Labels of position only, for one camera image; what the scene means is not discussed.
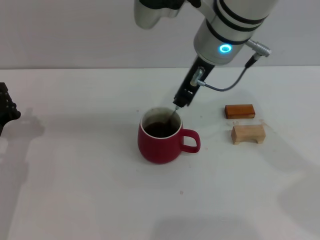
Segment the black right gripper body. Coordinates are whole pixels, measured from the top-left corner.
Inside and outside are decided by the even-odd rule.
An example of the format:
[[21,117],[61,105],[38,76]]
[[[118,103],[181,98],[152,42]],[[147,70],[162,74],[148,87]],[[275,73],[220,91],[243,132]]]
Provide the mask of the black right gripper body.
[[194,96],[200,88],[200,85],[195,83],[192,85],[194,76],[198,76],[198,80],[204,82],[215,65],[207,63],[199,56],[196,57],[186,77],[184,78],[180,88],[174,96],[175,102],[192,102]]

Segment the blue handled metal spoon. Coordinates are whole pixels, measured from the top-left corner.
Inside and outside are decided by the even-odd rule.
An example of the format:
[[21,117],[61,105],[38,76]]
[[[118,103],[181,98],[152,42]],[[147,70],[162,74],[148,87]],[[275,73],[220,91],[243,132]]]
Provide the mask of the blue handled metal spoon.
[[173,112],[171,113],[171,115],[167,118],[167,120],[166,120],[166,122],[165,122],[166,125],[170,125],[170,124],[171,124],[172,119],[174,118],[177,110],[179,110],[179,109],[180,109],[180,107],[176,105],[174,111],[173,111]]

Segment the red ceramic cup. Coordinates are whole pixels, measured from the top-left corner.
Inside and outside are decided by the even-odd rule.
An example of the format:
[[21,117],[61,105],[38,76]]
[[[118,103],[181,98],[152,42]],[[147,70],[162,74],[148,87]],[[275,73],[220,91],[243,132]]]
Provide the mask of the red ceramic cup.
[[148,110],[139,122],[137,143],[142,156],[154,164],[167,164],[174,161],[182,152],[196,154],[200,151],[199,134],[185,129],[181,117],[175,113],[171,122],[178,131],[165,138],[153,137],[145,132],[145,127],[155,122],[165,123],[174,110],[167,107],[155,107]]

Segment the light wooden spoon rest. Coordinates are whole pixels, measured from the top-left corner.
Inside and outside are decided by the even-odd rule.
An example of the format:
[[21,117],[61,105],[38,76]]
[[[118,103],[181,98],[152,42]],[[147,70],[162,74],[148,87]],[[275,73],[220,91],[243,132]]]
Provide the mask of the light wooden spoon rest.
[[242,142],[255,141],[262,144],[266,138],[263,125],[235,125],[231,131],[231,139],[234,145]]

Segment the dark coffee liquid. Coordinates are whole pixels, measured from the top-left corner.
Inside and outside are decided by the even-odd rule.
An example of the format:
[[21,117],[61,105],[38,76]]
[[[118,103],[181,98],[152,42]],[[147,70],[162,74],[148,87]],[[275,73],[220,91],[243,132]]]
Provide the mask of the dark coffee liquid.
[[178,131],[171,121],[167,122],[154,122],[144,128],[145,132],[155,138],[167,138],[174,135]]

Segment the dark brown wooden block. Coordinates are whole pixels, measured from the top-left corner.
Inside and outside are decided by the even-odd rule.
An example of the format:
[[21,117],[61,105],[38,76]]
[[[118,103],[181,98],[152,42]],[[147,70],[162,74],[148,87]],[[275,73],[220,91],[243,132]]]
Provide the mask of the dark brown wooden block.
[[226,105],[224,113],[227,119],[253,119],[256,116],[252,104]]

